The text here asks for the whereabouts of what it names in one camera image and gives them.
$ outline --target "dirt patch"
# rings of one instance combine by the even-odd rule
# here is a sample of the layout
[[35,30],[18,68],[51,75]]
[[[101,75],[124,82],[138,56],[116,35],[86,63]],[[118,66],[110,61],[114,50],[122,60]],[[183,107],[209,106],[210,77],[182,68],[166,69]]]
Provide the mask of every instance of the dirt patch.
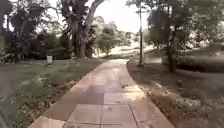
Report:
[[224,128],[224,74],[178,70],[137,62],[127,65],[133,79],[177,128]]

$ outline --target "green lawn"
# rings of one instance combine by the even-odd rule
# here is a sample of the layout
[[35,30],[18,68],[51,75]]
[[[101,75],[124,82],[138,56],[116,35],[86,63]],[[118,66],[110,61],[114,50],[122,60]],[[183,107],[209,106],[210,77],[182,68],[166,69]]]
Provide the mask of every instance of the green lawn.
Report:
[[10,85],[16,88],[10,97],[10,106],[13,107],[9,118],[13,120],[13,127],[27,127],[81,77],[101,63],[98,60],[80,60],[60,66],[10,65],[15,69],[16,76],[13,80],[15,85]]

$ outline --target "concrete path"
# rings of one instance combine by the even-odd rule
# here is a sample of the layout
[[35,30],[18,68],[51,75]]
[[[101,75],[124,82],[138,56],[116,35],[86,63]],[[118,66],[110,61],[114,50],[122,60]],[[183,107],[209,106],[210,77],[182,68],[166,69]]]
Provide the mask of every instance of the concrete path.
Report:
[[97,67],[30,128],[174,128],[132,80],[126,63]]

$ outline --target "shrub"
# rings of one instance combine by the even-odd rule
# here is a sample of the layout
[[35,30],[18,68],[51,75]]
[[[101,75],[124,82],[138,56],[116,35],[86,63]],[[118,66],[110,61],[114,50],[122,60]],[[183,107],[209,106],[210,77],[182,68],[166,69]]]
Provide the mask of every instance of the shrub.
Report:
[[[180,56],[173,57],[176,67],[190,71],[200,71],[209,73],[223,73],[224,59],[222,57],[211,56]],[[167,64],[167,57],[162,59],[163,64]]]

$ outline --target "lamp post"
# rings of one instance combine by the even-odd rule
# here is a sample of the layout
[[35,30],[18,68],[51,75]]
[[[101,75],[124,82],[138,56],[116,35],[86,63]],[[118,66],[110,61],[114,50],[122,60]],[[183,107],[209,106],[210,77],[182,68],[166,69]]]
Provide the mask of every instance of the lamp post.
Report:
[[143,67],[143,34],[142,34],[142,0],[139,3],[139,17],[140,17],[140,56],[139,67]]

